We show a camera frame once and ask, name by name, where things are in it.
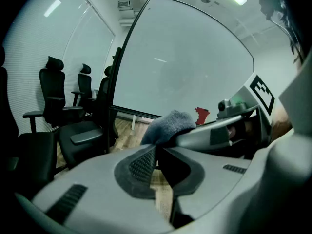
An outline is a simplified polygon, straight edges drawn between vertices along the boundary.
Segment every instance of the whiteboard frame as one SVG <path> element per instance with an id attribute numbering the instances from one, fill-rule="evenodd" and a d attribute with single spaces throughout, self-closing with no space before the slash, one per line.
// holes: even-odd
<path id="1" fill-rule="evenodd" d="M 127 47 L 127 43 L 129 41 L 129 38 L 132 34 L 132 31 L 134 29 L 134 27 L 136 26 L 137 21 L 139 20 L 141 14 L 143 13 L 144 9 L 146 8 L 147 4 L 149 3 L 150 0 L 147 0 L 144 4 L 144 6 L 142 7 L 142 9 L 140 10 L 139 14 L 137 15 L 136 19 L 134 20 L 128 35 L 125 39 L 125 42 L 123 43 L 122 48 L 118 48 L 115 54 L 115 58 L 114 58 L 114 62 L 112 64 L 112 73 L 110 74 L 110 82 L 108 84 L 108 106 L 109 109 L 111 110 L 116 110 L 119 112 L 123 112 L 123 113 L 127 113 L 127 114 L 131 114 L 131 115 L 135 115 L 135 116 L 141 116 L 141 117 L 146 117 L 146 118 L 150 118 L 150 119 L 156 119 L 162 116 L 158 116 L 158 115 L 153 115 L 153 114 L 149 114 L 149 113 L 145 113 L 145 112 L 140 112 L 140 111 L 136 111 L 133 109 L 128 109 L 128 108 L 124 108 L 124 107 L 120 107 L 120 106 L 114 106 L 113 105 L 113 100 L 114 100 L 114 94 L 115 94 L 115 86 L 116 86 L 116 81 L 117 81 L 117 76 L 118 76 L 118 72 L 119 72 L 119 68 L 120 68 L 120 64 L 121 64 L 121 60 L 124 54 L 124 51 Z M 223 27 L 225 27 L 233 36 L 235 36 L 237 38 L 237 40 L 239 40 L 239 42 L 245 47 L 245 49 L 248 51 L 248 53 L 250 54 L 250 56 L 253 59 L 253 72 L 254 72 L 254 57 L 252 56 L 252 54 L 250 53 L 250 51 L 246 48 L 246 46 L 242 43 L 242 41 L 231 31 L 229 30 L 228 27 L 226 27 L 224 24 L 222 24 L 220 21 L 218 21 L 216 18 L 212 17 L 211 15 L 207 14 L 206 12 L 192 6 L 189 5 L 187 3 L 181 2 L 181 1 L 177 1 L 177 0 L 171 0 L 171 1 L 175 1 L 175 2 L 179 2 L 182 3 L 184 5 L 187 5 L 189 7 L 192 7 L 193 9 L 196 9 L 202 13 L 204 13 L 205 15 L 211 17 L 212 19 L 214 19 L 215 21 L 217 21 L 219 24 L 221 24 Z"/>

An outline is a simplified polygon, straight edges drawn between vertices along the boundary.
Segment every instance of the red object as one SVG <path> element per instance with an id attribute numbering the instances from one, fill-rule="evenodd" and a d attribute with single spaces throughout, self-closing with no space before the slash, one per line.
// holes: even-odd
<path id="1" fill-rule="evenodd" d="M 207 116 L 210 114 L 210 112 L 207 109 L 203 109 L 200 107 L 195 108 L 195 111 L 198 113 L 198 119 L 195 122 L 196 125 L 201 125 L 205 123 L 205 120 Z"/>

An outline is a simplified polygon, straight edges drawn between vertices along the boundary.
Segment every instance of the black office chair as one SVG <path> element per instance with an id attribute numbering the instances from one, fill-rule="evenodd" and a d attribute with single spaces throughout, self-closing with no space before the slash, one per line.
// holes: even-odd
<path id="1" fill-rule="evenodd" d="M 1 47 L 1 66 L 4 49 Z M 7 71 L 0 68 L 0 113 L 3 131 L 0 135 L 4 170 L 8 184 L 31 199 L 53 180 L 56 172 L 57 148 L 53 133 L 21 134 L 12 115 L 7 96 Z"/>
<path id="2" fill-rule="evenodd" d="M 75 94 L 73 106 L 76 106 L 78 95 L 80 95 L 79 106 L 83 107 L 87 113 L 92 113 L 95 105 L 96 99 L 92 98 L 92 89 L 91 89 L 91 77 L 88 74 L 91 73 L 91 68 L 86 65 L 82 64 L 83 68 L 81 70 L 82 74 L 78 75 L 78 85 L 79 85 L 79 92 L 73 91 L 72 93 Z"/>
<path id="3" fill-rule="evenodd" d="M 43 111 L 45 121 L 52 127 L 81 122 L 85 116 L 82 107 L 65 107 L 65 74 L 61 71 L 64 63 L 49 57 L 45 67 L 39 73 L 45 102 Z"/>
<path id="4" fill-rule="evenodd" d="M 110 111 L 110 122 L 107 122 L 108 106 L 104 85 L 108 78 L 101 82 L 91 121 L 83 121 L 59 129 L 59 145 L 69 168 L 79 163 L 105 154 L 107 146 L 106 130 L 110 131 L 110 146 L 116 142 L 115 118 L 117 111 Z"/>

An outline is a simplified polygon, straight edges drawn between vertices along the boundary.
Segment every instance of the chair headrest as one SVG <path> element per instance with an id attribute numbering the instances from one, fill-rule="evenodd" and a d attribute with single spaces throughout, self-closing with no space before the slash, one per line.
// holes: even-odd
<path id="1" fill-rule="evenodd" d="M 64 68 L 64 63 L 60 59 L 54 57 L 49 57 L 47 64 L 45 65 L 47 69 L 62 70 Z"/>
<path id="2" fill-rule="evenodd" d="M 84 74 L 90 74 L 91 73 L 91 68 L 87 64 L 83 63 L 82 66 L 83 66 L 83 68 L 80 71 L 81 73 L 84 73 Z"/>
<path id="3" fill-rule="evenodd" d="M 104 71 L 104 74 L 109 77 L 109 75 L 111 74 L 111 70 L 112 70 L 112 67 L 111 66 L 108 66 L 105 71 Z"/>
<path id="4" fill-rule="evenodd" d="M 4 60 L 5 60 L 4 47 L 1 46 L 1 50 L 0 50 L 0 62 L 1 62 L 1 66 L 4 64 Z"/>

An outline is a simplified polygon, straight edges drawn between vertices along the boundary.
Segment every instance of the blue towel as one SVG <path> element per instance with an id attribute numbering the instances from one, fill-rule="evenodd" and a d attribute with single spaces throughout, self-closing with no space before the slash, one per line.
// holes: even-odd
<path id="1" fill-rule="evenodd" d="M 157 118 L 151 123 L 143 136 L 141 145 L 165 144 L 175 134 L 195 127 L 196 124 L 189 113 L 173 110 L 167 116 Z"/>

